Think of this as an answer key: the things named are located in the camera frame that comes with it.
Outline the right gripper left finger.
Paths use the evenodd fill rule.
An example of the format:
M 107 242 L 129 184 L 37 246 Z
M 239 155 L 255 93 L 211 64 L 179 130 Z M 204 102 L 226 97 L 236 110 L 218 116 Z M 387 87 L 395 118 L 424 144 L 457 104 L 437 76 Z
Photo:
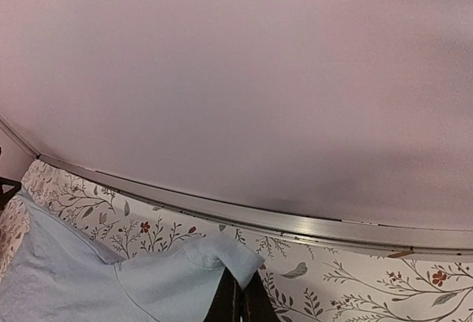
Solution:
M 240 294 L 237 280 L 225 268 L 210 305 L 210 322 L 239 322 Z

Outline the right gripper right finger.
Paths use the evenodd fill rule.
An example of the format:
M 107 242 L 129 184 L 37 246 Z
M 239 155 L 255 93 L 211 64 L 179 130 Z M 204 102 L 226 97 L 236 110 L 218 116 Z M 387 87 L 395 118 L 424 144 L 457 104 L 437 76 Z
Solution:
M 277 322 L 259 273 L 254 273 L 241 294 L 240 314 L 243 322 Z

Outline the light blue t-shirt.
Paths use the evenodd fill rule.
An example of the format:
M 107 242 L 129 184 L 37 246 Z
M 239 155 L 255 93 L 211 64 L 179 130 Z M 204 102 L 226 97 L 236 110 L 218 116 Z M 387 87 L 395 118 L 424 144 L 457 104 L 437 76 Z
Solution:
M 203 321 L 224 273 L 244 288 L 263 263 L 223 233 L 124 259 L 18 197 L 30 230 L 1 281 L 3 321 Z

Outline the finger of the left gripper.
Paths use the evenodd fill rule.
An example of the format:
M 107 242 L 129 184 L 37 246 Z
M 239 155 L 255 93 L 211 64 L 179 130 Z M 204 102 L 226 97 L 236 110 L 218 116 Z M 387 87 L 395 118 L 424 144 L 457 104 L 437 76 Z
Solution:
M 0 178 L 0 211 L 3 211 L 8 202 L 21 190 L 21 183 L 13 179 Z

